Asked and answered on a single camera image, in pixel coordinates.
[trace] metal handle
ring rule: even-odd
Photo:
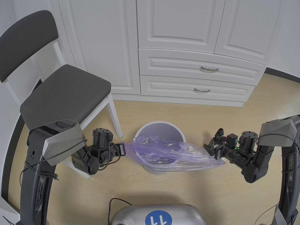
[[[210,68],[206,68],[206,67],[204,67],[204,66],[201,66],[201,69],[203,69],[203,70],[205,70],[205,71],[211,71],[211,72],[218,72],[218,71],[219,71],[218,68],[216,68],[216,69],[210,69]]]
[[[210,89],[206,90],[206,91],[203,91],[203,90],[198,90],[197,88],[194,88],[194,91],[195,92],[210,92]]]

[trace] white drawer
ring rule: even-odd
[[[141,75],[201,78],[257,85],[266,66],[223,55],[139,48]]]
[[[255,86],[206,79],[140,76],[141,95],[245,102]]]

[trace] gray chair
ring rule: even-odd
[[[65,64],[57,38],[54,17],[47,10],[22,18],[0,37],[0,81],[6,85],[20,106],[26,126],[31,130],[56,120],[69,119],[80,123],[83,130],[108,106],[116,133],[121,138],[123,133],[111,95],[111,83]],[[53,44],[62,66],[43,81],[25,101],[21,101],[7,78],[48,43]],[[89,178],[87,174],[75,169],[69,160],[64,163]]]

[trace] white chair leg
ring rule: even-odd
[[[113,97],[112,97],[111,93],[107,96],[107,99],[108,99],[107,107],[108,107],[108,111],[110,112],[110,117],[112,118],[112,122],[115,127],[115,131],[116,131],[118,137],[121,138],[121,137],[123,137],[123,133],[122,133],[119,119],[118,119],[117,111],[115,110],[115,105],[113,103]]]
[[[91,176],[88,175],[87,173],[77,169],[76,167],[74,167],[73,163],[71,161],[69,161],[67,158],[65,160],[62,161],[64,164],[66,164],[68,167],[70,167],[71,169],[73,169],[74,171],[78,172],[80,175],[84,176],[85,178],[89,179]]]

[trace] purple plastic bag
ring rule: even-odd
[[[187,142],[163,141],[150,133],[134,138],[132,143],[124,144],[126,156],[158,171],[196,171],[225,164],[222,159],[215,160],[204,148]]]

